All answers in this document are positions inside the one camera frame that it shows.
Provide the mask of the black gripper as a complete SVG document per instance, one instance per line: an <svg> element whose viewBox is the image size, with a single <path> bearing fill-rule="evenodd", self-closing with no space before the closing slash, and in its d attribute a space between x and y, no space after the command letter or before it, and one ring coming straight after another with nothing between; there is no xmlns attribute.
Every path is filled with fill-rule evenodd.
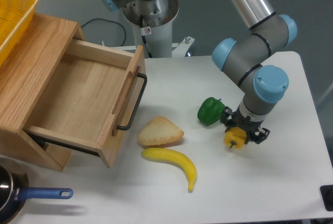
<svg viewBox="0 0 333 224"><path fill-rule="evenodd" d="M266 140L270 134L267 128L261 128L263 120L255 122L248 115L244 117L239 110L233 112L231 108L225 107L221 113L220 122L225 126L225 132L230 128L238 127L246 132L247 139L245 144L254 142L260 144Z"/></svg>

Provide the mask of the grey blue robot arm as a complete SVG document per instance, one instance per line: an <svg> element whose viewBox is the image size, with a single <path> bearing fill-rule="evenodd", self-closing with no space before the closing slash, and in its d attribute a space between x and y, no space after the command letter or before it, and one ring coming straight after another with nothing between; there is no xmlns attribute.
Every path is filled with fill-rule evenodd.
<svg viewBox="0 0 333 224"><path fill-rule="evenodd" d="M212 53L212 61L243 92L236 110L206 100L199 112L201 123L220 121L226 134L240 129L245 142L261 143L269 136L262 122L284 96L289 85L285 71L263 62L297 36L297 25L288 15L278 15L268 0L232 0L251 34L243 41L227 38ZM178 0L102 0L115 11L121 9L132 24L136 45L147 58L169 58L180 52L172 48L172 22Z"/></svg>

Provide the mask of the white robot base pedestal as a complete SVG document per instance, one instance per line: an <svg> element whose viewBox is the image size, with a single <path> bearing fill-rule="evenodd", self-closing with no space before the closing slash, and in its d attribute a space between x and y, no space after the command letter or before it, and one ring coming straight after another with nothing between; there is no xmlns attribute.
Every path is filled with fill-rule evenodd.
<svg viewBox="0 0 333 224"><path fill-rule="evenodd" d="M145 58L180 58L189 54L193 37L173 43L173 21L178 12L178 0L134 0L123 7L135 45L144 47Z"/></svg>

